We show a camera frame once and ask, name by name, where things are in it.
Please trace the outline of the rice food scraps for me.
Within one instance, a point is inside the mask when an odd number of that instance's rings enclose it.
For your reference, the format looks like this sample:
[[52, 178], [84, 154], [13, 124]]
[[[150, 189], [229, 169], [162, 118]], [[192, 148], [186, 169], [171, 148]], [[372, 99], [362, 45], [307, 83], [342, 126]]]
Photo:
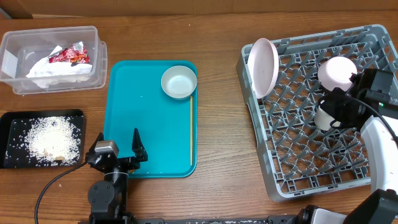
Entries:
[[14, 119], [5, 168], [72, 166], [80, 160], [82, 116]]

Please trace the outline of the large white plate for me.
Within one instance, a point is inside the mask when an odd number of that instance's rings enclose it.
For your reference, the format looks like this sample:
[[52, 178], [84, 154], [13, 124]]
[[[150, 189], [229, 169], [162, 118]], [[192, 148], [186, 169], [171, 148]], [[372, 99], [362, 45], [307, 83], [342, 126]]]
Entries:
[[275, 45], [266, 38], [258, 39], [251, 48], [248, 69], [257, 99], [267, 96], [275, 87], [279, 56]]

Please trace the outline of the wooden chopstick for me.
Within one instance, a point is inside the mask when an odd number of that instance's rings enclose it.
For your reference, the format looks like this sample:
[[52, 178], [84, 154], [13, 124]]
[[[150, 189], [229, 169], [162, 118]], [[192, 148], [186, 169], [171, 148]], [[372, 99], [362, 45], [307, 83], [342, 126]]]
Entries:
[[190, 165], [193, 165], [193, 96], [190, 96]]

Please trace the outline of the red snack wrapper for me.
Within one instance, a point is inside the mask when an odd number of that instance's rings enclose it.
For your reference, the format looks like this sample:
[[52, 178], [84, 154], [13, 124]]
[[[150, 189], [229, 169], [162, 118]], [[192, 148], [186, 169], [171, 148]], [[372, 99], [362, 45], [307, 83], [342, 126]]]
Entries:
[[48, 56], [50, 63], [70, 62], [72, 64], [90, 63], [88, 52], [83, 42], [76, 42], [70, 47], [61, 49]]

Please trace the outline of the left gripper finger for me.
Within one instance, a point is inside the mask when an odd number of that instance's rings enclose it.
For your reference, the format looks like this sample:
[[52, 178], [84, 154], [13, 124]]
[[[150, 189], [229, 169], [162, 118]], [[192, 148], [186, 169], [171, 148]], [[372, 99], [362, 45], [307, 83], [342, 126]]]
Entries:
[[104, 140], [104, 136], [103, 133], [99, 133], [99, 135], [97, 136], [96, 140], [94, 141], [94, 143], [91, 145], [88, 153], [93, 153], [95, 150], [95, 147], [97, 145], [98, 142], [103, 141]]
[[145, 147], [141, 141], [139, 130], [134, 129], [133, 139], [132, 139], [132, 151], [135, 153], [135, 158], [138, 162], [148, 161], [148, 154]]

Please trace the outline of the white napkin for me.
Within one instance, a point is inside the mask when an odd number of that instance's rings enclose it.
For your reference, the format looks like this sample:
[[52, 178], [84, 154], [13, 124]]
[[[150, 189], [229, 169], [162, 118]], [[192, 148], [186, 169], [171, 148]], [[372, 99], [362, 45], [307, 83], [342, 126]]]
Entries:
[[89, 79], [89, 76], [75, 77], [75, 78], [64, 78], [60, 79], [58, 76], [61, 75], [79, 75], [82, 73], [90, 73], [92, 65], [87, 63], [78, 63], [72, 65], [71, 62], [49, 62], [49, 57], [61, 51], [61, 46], [56, 46], [50, 55], [40, 59], [26, 75], [27, 78], [41, 78], [41, 80], [34, 80], [34, 83], [40, 88], [48, 88], [50, 85], [56, 85], [59, 83], [67, 82], [84, 82]]

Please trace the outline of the grey bowl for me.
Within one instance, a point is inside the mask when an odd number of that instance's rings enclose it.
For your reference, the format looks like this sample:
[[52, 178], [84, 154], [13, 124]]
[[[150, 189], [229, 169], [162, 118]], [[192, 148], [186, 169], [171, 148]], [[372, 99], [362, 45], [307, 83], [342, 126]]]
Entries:
[[173, 66], [163, 73], [161, 87], [169, 97], [176, 100], [183, 100], [195, 91], [197, 76], [192, 69], [186, 66]]

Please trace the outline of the small white plate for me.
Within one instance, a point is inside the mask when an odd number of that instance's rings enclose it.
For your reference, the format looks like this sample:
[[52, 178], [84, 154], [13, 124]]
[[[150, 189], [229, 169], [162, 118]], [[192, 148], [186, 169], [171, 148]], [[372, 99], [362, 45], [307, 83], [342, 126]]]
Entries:
[[319, 66], [318, 80], [328, 91], [333, 91], [336, 87], [347, 91], [353, 84], [350, 80], [352, 74], [357, 72], [356, 65], [349, 58], [332, 57]]

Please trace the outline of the white paper cup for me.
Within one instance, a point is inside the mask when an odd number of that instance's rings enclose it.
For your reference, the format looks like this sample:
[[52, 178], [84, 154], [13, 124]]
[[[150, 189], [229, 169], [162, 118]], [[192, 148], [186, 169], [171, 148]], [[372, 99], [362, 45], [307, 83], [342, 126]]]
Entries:
[[337, 128], [341, 124], [335, 118], [323, 111], [320, 106], [318, 106], [317, 112], [315, 113], [314, 122], [317, 128], [323, 131], [328, 131], [331, 128]]

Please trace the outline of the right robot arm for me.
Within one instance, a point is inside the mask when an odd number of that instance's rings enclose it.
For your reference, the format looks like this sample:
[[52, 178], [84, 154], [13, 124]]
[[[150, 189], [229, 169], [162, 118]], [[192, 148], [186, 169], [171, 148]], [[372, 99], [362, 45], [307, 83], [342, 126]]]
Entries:
[[318, 101], [317, 127], [356, 128], [368, 152], [371, 194], [348, 215], [314, 205], [302, 209], [291, 223], [392, 223], [397, 218], [397, 105], [390, 89], [395, 76], [375, 68], [361, 73], [322, 76], [328, 94]]

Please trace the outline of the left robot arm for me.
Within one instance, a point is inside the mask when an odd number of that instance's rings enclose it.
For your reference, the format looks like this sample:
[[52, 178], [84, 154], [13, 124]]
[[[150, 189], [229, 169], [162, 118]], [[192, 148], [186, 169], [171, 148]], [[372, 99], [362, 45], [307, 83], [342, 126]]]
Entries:
[[127, 211], [127, 190], [130, 172], [148, 161], [138, 129], [133, 132], [132, 151], [133, 156], [119, 158], [116, 142], [105, 141], [103, 133], [99, 133], [86, 153], [85, 162], [104, 175], [104, 179], [95, 182], [88, 191], [89, 223], [137, 223]]

